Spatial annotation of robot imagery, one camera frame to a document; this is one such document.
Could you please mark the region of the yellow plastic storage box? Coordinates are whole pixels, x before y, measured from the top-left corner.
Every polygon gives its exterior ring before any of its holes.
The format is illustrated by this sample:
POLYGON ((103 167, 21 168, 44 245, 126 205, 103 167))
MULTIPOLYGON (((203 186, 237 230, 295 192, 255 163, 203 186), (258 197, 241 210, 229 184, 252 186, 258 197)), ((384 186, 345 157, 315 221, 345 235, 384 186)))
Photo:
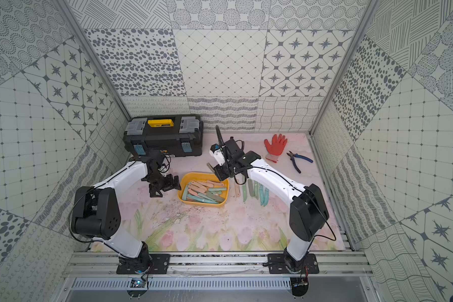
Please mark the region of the yellow plastic storage box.
POLYGON ((214 174, 190 172, 182 178, 180 185, 177 196, 187 205, 219 208, 229 197, 229 181, 219 181, 214 174))

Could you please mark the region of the grey green fruit knife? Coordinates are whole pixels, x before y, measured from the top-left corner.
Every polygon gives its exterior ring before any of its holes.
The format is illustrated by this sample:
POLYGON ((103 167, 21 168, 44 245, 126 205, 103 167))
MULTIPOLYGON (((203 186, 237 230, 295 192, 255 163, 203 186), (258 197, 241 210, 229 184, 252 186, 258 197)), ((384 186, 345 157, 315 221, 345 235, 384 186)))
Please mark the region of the grey green fruit knife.
POLYGON ((250 194, 251 197, 254 198, 254 197, 255 197, 255 186, 254 186, 254 181, 251 180, 251 179, 249 179, 249 180, 247 181, 247 183, 248 183, 249 194, 250 194))

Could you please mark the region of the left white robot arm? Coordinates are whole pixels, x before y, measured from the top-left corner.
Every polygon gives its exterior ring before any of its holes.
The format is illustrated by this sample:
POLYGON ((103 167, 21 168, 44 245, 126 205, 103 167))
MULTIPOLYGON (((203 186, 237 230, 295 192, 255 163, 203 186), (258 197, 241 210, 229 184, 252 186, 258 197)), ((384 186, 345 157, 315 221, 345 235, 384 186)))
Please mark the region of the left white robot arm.
POLYGON ((80 187, 68 216, 72 238, 85 244, 99 242, 114 250, 120 269, 136 274, 151 271, 154 263, 148 245, 121 226, 119 199, 137 181, 148 182, 151 198, 181 190, 179 178, 167 173, 170 166, 171 156, 154 150, 139 161, 131 158, 129 164, 103 182, 80 187))

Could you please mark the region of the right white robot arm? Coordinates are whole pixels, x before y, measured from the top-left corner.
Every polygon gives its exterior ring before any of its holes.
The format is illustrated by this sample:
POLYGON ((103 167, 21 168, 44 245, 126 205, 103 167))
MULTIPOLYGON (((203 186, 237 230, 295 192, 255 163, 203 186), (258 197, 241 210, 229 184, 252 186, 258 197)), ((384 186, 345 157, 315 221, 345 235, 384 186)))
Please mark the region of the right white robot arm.
POLYGON ((329 212, 321 189, 315 184, 305 186, 293 181, 253 151, 245 153, 233 137, 224 141, 218 125, 215 131, 218 143, 211 146, 210 154, 217 165, 210 169, 220 181, 236 179, 238 175, 256 181, 289 206, 289 226, 294 235, 284 249, 284 261, 292 273, 304 271, 313 241, 328 225, 329 212))

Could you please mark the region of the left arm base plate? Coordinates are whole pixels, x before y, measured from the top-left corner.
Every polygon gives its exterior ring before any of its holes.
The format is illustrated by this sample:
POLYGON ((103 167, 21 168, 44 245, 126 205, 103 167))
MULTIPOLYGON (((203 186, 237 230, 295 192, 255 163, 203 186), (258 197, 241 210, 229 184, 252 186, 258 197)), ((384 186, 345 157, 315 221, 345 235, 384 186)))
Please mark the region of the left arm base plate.
POLYGON ((135 259, 119 256, 116 274, 167 274, 171 254, 140 255, 135 259))

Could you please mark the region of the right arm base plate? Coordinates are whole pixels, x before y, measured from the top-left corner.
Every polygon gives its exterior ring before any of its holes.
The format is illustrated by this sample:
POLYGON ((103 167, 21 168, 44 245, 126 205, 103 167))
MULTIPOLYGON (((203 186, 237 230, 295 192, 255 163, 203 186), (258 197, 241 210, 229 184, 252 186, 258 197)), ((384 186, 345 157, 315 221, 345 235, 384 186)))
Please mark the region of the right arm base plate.
POLYGON ((263 264, 270 274, 318 274, 320 272, 317 258, 314 254, 307 254, 302 260, 294 260, 286 251, 282 254, 268 254, 267 262, 263 264))

